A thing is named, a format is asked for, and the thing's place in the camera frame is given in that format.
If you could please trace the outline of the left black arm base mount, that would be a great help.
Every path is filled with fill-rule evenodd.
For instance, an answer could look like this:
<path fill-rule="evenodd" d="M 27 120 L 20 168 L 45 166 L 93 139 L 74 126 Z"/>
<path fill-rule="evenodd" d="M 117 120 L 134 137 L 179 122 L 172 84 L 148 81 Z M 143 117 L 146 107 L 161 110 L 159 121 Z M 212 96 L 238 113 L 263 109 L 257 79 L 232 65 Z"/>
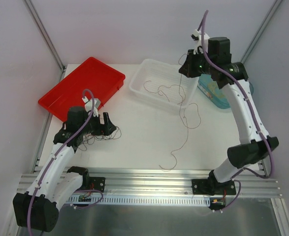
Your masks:
<path fill-rule="evenodd" d="M 89 180 L 83 180 L 83 184 L 78 190 L 98 190 L 104 192 L 105 190 L 105 177 L 89 177 Z"/>

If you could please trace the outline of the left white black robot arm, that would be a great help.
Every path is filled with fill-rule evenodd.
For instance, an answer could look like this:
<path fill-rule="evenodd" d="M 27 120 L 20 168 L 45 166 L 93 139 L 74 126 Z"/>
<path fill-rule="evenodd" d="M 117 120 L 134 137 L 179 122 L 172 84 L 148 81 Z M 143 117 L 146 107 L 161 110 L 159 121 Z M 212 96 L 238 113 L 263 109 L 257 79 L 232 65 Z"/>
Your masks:
<path fill-rule="evenodd" d="M 70 167 L 60 180 L 66 165 L 85 136 L 109 136 L 116 129 L 107 112 L 99 115 L 95 108 L 71 107 L 54 136 L 49 157 L 39 175 L 25 193 L 17 193 L 13 198 L 17 225 L 27 228 L 30 234 L 33 230 L 52 231 L 69 197 L 77 190 L 86 191 L 90 187 L 89 171 L 83 167 Z"/>

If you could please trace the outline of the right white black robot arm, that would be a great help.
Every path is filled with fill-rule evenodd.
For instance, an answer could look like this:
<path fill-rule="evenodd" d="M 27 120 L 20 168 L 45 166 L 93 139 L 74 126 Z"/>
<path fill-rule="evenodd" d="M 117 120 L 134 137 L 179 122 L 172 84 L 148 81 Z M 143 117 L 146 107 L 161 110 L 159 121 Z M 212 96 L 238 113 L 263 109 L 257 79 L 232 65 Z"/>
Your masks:
<path fill-rule="evenodd" d="M 230 40 L 227 37 L 202 40 L 194 35 L 192 39 L 196 48 L 188 50 L 179 73 L 188 78 L 209 75 L 217 83 L 228 100 L 240 140 L 239 145 L 227 149 L 227 159 L 200 185 L 204 193 L 214 195 L 221 193 L 243 169 L 270 157 L 279 140 L 269 135 L 258 115 L 244 64 L 231 61 Z"/>

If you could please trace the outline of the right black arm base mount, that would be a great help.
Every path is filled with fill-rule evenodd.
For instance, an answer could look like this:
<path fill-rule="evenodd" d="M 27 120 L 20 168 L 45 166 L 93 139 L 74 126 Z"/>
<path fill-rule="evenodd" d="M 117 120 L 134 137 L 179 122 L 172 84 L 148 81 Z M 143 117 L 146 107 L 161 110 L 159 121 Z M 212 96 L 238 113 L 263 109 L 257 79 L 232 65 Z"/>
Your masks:
<path fill-rule="evenodd" d="M 236 195 L 236 188 L 233 181 L 225 183 L 210 183 L 208 179 L 192 179 L 192 191 L 194 195 Z"/>

